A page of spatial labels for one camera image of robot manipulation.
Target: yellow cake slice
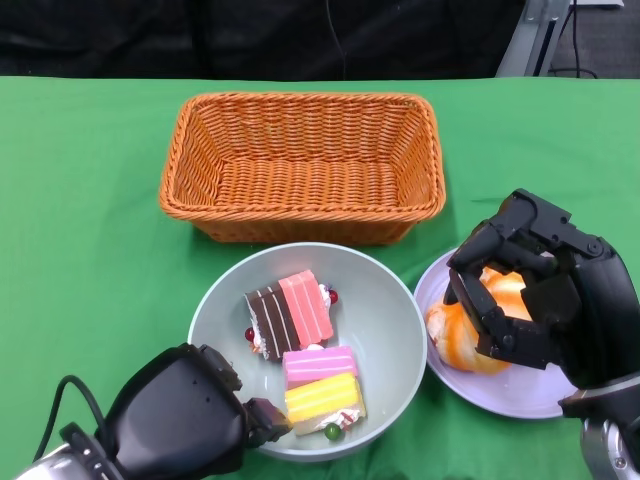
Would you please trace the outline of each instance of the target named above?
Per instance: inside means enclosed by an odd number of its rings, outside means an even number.
[[[366,416],[360,385],[353,373],[341,373],[285,392],[289,421],[298,435],[323,428],[322,419],[339,410]]]

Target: cake slice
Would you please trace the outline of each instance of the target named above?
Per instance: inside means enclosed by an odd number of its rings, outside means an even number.
[[[300,348],[331,338],[333,327],[328,308],[311,270],[283,278],[278,283],[287,300]]]
[[[323,429],[327,417],[341,410],[366,416],[358,380],[350,372],[287,390],[285,402],[296,435]]]
[[[279,283],[247,293],[245,298],[251,312],[253,343],[265,359],[277,362],[285,352],[300,350],[298,334]]]
[[[282,360],[287,390],[341,373],[358,376],[350,347],[285,352]]]

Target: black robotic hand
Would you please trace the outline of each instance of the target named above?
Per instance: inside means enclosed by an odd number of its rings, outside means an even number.
[[[533,368],[559,365],[580,389],[560,405],[584,421],[594,476],[640,478],[640,304],[616,250],[570,218],[513,192],[449,260],[445,303],[464,307],[478,353]],[[532,322],[505,316],[479,280],[485,266],[522,275]]]
[[[98,431],[91,437],[67,425],[60,432],[66,444],[40,460],[68,383],[87,399]],[[36,463],[18,480],[197,480],[235,471],[246,448],[291,430],[268,400],[242,404],[234,394],[241,387],[231,365],[206,345],[184,344],[158,355],[122,388],[106,418],[86,385],[65,377]]]
[[[242,404],[242,388],[224,357],[208,346],[171,348],[120,391],[106,417],[126,479],[189,479],[235,471],[245,448],[291,430],[268,400]]]

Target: wicker basket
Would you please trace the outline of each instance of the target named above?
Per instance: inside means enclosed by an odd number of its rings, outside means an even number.
[[[433,109],[401,94],[197,96],[160,189],[219,242],[389,244],[444,202]]]

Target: bread roll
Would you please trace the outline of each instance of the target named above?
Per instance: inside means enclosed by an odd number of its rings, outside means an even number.
[[[505,315],[531,320],[520,296],[520,290],[525,286],[520,275],[502,275],[485,268],[480,280],[502,307]],[[440,358],[452,367],[492,375],[511,365],[476,352],[478,332],[459,302],[454,305],[442,302],[433,305],[427,312],[426,323]]]

